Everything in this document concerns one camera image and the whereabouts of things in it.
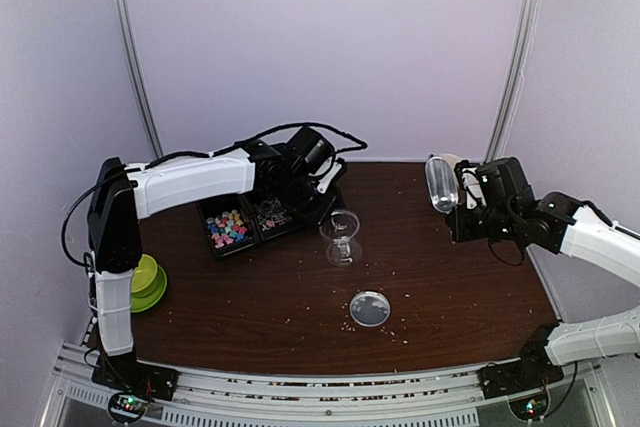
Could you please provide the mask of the metal scoop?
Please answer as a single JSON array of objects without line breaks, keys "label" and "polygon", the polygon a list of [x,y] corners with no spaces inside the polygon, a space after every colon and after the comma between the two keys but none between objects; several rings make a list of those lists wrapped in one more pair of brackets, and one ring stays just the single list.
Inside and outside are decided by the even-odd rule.
[{"label": "metal scoop", "polygon": [[425,177],[431,205],[449,214],[458,204],[458,184],[453,168],[440,156],[431,156],[425,163]]}]

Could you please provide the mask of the clear plastic jar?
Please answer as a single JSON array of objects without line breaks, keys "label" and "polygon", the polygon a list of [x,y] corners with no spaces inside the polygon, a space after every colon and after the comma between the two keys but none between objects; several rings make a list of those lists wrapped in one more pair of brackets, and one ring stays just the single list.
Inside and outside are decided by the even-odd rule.
[{"label": "clear plastic jar", "polygon": [[356,240],[360,230],[358,216],[348,209],[333,210],[320,224],[319,232],[327,242],[325,255],[334,266],[351,266],[362,255],[362,248]]}]

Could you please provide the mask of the black three-compartment candy tray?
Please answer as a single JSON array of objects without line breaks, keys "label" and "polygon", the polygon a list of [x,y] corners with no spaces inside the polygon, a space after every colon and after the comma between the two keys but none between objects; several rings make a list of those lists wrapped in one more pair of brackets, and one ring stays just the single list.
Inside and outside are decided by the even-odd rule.
[{"label": "black three-compartment candy tray", "polygon": [[318,226],[333,210],[342,208],[339,188],[332,188],[325,208],[309,219],[288,209],[277,197],[255,192],[228,194],[196,203],[204,236],[216,261],[300,230]]}]

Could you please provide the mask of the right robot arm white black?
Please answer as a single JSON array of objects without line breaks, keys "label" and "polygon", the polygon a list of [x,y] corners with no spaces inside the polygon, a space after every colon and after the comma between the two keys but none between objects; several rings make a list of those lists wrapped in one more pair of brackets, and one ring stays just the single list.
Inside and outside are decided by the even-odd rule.
[{"label": "right robot arm white black", "polygon": [[489,163],[457,159],[444,163],[444,189],[434,201],[446,204],[455,242],[484,241],[490,248],[513,243],[522,256],[540,257],[546,269],[575,267],[578,290],[603,282],[599,305],[583,314],[556,303],[558,324],[542,336],[541,350],[513,366],[519,387],[535,387],[554,365],[639,351],[639,235],[608,217],[593,202],[552,191],[537,196],[515,157]]}]

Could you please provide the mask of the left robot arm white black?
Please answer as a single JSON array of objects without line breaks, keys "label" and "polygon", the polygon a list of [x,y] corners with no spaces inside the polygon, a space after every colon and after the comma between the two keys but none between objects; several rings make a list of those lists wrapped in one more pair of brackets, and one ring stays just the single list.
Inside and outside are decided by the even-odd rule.
[{"label": "left robot arm white black", "polygon": [[258,134],[209,152],[182,151],[147,164],[105,161],[87,223],[94,271],[96,318],[109,355],[106,376],[123,391],[144,380],[131,322],[134,270],[142,257],[141,221],[161,212],[223,196],[273,196],[306,223],[319,224],[336,205],[347,165],[318,125],[296,124],[286,142]]}]

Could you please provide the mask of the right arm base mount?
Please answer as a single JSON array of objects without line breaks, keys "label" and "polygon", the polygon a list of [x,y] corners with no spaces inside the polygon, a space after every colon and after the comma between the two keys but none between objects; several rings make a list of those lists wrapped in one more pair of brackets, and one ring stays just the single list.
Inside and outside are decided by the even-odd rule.
[{"label": "right arm base mount", "polygon": [[564,379],[564,372],[549,360],[544,346],[527,343],[517,360],[502,364],[490,363],[478,371],[485,399],[511,396]]}]

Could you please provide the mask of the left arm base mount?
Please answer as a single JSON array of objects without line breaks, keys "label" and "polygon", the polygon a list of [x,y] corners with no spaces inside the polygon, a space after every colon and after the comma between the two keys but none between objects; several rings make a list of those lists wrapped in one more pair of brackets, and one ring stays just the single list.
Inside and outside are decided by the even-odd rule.
[{"label": "left arm base mount", "polygon": [[145,400],[171,401],[178,377],[179,372],[173,368],[140,362],[135,351],[118,356],[108,356],[101,351],[91,380]]}]

